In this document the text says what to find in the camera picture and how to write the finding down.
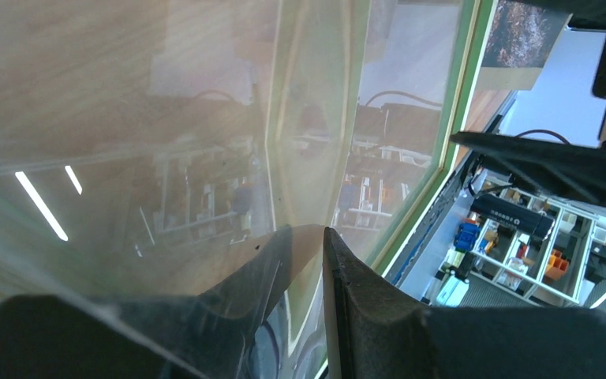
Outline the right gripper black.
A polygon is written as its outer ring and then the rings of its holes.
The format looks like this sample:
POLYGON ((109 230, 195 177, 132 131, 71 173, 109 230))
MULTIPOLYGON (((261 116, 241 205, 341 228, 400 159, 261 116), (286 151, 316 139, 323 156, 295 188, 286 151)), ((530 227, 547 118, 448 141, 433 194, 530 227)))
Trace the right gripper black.
MULTIPOLYGON (((606 30, 606 1, 524 1, 606 30)), ((592 93, 606 99, 606 42, 592 93)), ((606 150, 488 133, 458 132, 465 146, 514 174, 530 189, 606 208, 606 150)))

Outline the clear acrylic sheet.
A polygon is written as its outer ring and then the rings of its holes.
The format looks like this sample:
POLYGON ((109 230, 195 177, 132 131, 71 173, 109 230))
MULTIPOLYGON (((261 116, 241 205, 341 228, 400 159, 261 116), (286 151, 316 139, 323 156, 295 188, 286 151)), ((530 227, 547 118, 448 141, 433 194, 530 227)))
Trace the clear acrylic sheet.
POLYGON ((189 295, 253 222, 260 1, 0 1, 0 302, 189 295))

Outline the wooden picture frame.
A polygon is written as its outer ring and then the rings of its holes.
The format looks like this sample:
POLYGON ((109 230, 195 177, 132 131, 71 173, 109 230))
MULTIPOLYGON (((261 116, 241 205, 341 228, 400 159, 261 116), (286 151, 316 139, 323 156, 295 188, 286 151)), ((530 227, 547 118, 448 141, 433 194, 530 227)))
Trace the wooden picture frame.
POLYGON ((260 1, 272 60, 255 225, 298 236, 256 334, 258 378, 327 359, 321 237, 389 276, 451 170, 492 1, 260 1))

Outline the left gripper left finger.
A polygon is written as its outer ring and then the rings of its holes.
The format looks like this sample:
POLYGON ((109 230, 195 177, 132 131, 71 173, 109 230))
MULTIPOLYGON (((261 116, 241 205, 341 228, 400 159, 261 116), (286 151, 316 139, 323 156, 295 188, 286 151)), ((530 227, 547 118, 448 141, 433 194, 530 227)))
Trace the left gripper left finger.
POLYGON ((285 340, 269 317, 323 234, 309 224, 239 242, 189 295, 8 298, 0 378, 277 378, 285 340))

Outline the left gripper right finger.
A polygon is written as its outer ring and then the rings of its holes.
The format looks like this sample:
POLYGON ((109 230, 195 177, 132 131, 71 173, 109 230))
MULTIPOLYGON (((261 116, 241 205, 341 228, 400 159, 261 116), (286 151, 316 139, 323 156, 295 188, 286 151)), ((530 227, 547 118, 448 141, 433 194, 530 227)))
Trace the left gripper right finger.
POLYGON ((433 307, 323 241, 331 378, 606 378, 606 314, 586 308, 433 307))

